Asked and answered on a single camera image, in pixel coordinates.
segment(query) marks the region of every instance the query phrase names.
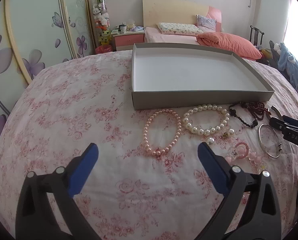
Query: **cardboard tray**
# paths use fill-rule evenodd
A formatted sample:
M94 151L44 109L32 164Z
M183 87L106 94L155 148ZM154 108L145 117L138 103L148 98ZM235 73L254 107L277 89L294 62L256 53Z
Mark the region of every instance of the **cardboard tray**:
M132 52L134 109L269 101L273 88L237 54L179 43L139 43Z

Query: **pink bead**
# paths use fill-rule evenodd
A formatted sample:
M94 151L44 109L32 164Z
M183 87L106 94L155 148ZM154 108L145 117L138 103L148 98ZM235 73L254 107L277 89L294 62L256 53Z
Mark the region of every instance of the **pink bead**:
M256 157L256 159L254 160L254 163L256 164L260 164L262 162L262 158L261 157Z
M228 164L231 163L231 157L230 157L230 156L227 155L227 156L225 157L225 160L228 162Z
M244 146L239 145L239 146L237 147L237 152L238 152L238 155L239 155L239 156L243 156L243 155L246 153L246 149L245 149Z
M249 156L248 156L249 160L253 161L257 158L256 156L256 153L255 152L251 152L249 153Z

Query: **pink drawer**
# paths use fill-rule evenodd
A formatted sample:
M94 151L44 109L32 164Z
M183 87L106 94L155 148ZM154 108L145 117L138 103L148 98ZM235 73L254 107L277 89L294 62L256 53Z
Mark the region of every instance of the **pink drawer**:
M134 43L143 43L144 42L144 34L130 34L130 35L122 35L114 38L116 42L116 47L118 46L127 46L133 45Z

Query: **mug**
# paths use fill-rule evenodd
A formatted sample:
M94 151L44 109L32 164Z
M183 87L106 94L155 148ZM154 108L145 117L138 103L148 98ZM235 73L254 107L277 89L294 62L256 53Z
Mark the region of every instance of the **mug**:
M122 33L125 33L127 30L127 26L121 26L120 29Z

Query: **pink floral pattern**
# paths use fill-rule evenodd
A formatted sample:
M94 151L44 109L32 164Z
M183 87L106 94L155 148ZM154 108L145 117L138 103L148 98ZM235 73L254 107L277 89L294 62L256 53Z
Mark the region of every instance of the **pink floral pattern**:
M298 119L298 95L291 85L277 70L248 62L275 89L266 106L275 105L281 114ZM146 119L156 110L133 109L130 73L131 51L111 52L44 69L28 86L0 137L0 221L12 235L26 173L51 173L66 166L91 142L99 147L99 159L74 200L102 239L194 239L214 214L222 196L197 157L198 136L184 130L172 150L158 158L148 157L140 145ZM182 116L187 110L177 112ZM252 121L241 108L237 114ZM219 118L197 113L191 121L208 127ZM262 152L257 129L246 128L235 118L230 118L229 125L235 136L222 139L217 134L211 148L226 156L230 147L246 142L262 154L274 181L286 234L295 213L298 147L278 133L283 152L273 159ZM150 126L149 141L156 149L165 147L175 129L174 120L161 115ZM235 164L254 171L247 160ZM237 226L246 200L242 199L230 229ZM54 198L50 203L60 228L68 231Z

